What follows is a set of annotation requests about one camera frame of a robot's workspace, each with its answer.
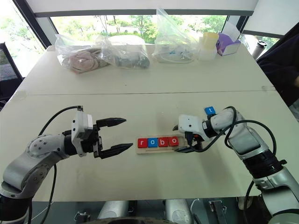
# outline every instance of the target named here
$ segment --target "floor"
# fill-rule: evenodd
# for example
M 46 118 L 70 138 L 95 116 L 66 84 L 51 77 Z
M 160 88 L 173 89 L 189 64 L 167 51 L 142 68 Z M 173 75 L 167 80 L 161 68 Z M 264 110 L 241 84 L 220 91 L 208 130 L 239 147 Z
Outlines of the floor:
M 194 199 L 187 199 L 191 205 Z M 217 224 L 216 215 L 209 208 L 209 201 L 222 200 L 227 207 L 225 214 L 228 224 L 242 223 L 240 220 L 240 211 L 237 208 L 235 197 L 231 198 L 205 198 L 195 201 L 192 207 L 192 212 L 198 216 L 202 224 Z M 33 202 L 32 224 L 39 224 L 42 220 L 47 202 Z M 91 215 L 91 221 L 95 220 L 100 212 L 104 202 L 54 202 L 45 224 L 63 223 L 74 224 L 75 214 L 78 211 L 86 211 Z M 140 200 L 137 203 L 136 216 L 138 217 L 154 217 L 164 219 L 164 204 L 162 200 Z

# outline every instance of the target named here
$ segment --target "white table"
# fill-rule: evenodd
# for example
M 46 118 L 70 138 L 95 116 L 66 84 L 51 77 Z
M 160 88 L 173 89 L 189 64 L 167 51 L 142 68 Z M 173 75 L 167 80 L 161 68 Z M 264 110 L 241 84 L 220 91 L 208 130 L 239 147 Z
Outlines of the white table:
M 203 108 L 217 112 L 235 106 L 245 118 L 266 124 L 274 133 L 278 159 L 299 181 L 299 125 L 276 91 L 241 91 L 166 94 L 91 94 L 28 96 L 19 91 L 0 112 L 0 175 L 27 143 L 39 133 L 58 110 L 83 105 L 93 119 L 123 117 L 128 121 L 100 132 L 105 149 L 119 143 L 135 143 L 140 136 L 173 134 L 171 129 L 182 113 L 205 116 Z M 70 129 L 74 111 L 67 111 L 51 123 L 46 133 Z M 267 132 L 255 128 L 271 148 Z M 54 201 L 105 201 L 243 196 L 251 176 L 221 137 L 208 151 L 197 154 L 136 155 L 135 145 L 104 160 L 92 154 L 58 163 Z M 52 171 L 34 200 L 48 201 Z
M 150 67 L 129 70 L 107 67 L 75 74 L 60 66 L 55 51 L 47 51 L 18 90 L 28 95 L 123 94 L 273 90 L 244 45 L 237 53 L 213 61 L 166 64 L 152 60 L 154 45 L 147 45 Z

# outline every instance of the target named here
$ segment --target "white wall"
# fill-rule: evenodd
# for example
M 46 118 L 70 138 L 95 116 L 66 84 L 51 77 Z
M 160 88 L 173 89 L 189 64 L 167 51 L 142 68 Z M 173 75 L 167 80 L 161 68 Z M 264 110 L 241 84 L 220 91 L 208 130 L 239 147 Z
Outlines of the white wall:
M 226 9 L 253 11 L 258 0 L 27 0 L 34 13 L 103 9 Z
M 284 35 L 299 22 L 299 0 L 259 0 L 245 30 Z

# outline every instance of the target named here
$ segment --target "window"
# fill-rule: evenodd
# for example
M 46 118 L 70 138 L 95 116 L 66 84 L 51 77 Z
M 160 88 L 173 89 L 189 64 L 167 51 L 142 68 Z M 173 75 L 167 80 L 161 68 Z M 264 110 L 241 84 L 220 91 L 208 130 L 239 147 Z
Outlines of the window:
M 45 51 L 12 0 L 1 1 L 0 42 L 5 42 L 23 77 L 27 76 Z
M 265 41 L 267 43 L 267 47 L 261 53 L 261 55 L 267 52 L 267 50 L 269 50 L 279 40 L 278 38 L 248 35 L 248 34 L 241 34 L 239 39 L 247 47 L 247 50 L 250 53 L 252 53 L 253 50 L 255 49 L 257 41 Z
M 203 32 L 222 30 L 224 15 L 171 15 L 181 30 L 198 40 Z M 94 41 L 98 35 L 137 35 L 155 43 L 156 15 L 94 15 L 51 17 L 60 34 L 81 41 Z

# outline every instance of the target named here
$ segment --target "plastic bag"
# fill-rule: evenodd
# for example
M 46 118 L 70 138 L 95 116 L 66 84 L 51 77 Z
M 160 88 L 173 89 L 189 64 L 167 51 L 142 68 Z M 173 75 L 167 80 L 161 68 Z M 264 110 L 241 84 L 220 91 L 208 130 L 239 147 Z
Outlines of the plastic bag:
M 100 58 L 122 68 L 147 68 L 150 61 L 145 42 L 136 35 L 100 36 L 96 44 L 102 45 Z
M 158 35 L 152 55 L 159 62 L 189 63 L 197 57 L 198 42 L 180 31 L 163 9 L 157 9 L 157 28 Z
M 75 41 L 67 36 L 56 35 L 55 48 L 60 64 L 76 73 L 91 71 L 108 65 L 100 59 L 101 46 L 85 41 Z

